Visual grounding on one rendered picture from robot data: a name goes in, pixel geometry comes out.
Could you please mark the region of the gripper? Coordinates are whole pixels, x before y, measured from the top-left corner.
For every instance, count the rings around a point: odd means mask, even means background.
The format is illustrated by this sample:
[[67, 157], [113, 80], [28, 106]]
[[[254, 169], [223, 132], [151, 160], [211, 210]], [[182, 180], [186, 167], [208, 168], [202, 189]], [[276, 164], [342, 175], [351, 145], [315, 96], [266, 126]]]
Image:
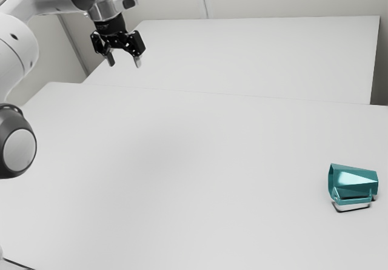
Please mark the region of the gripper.
[[120, 13], [108, 21], [94, 22], [96, 30], [90, 35], [92, 45], [96, 53], [104, 55], [110, 67], [115, 65], [115, 59], [110, 49], [122, 49], [134, 56], [135, 66], [142, 66], [142, 54], [146, 47], [137, 30], [128, 32], [125, 20]]

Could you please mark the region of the teal faceted mug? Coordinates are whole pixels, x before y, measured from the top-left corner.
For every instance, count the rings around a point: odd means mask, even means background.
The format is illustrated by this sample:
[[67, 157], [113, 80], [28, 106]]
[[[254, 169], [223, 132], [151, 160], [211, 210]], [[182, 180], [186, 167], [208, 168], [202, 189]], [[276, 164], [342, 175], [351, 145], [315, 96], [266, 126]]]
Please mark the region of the teal faceted mug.
[[374, 170], [331, 163], [327, 187], [337, 212], [366, 209], [378, 196], [378, 174]]

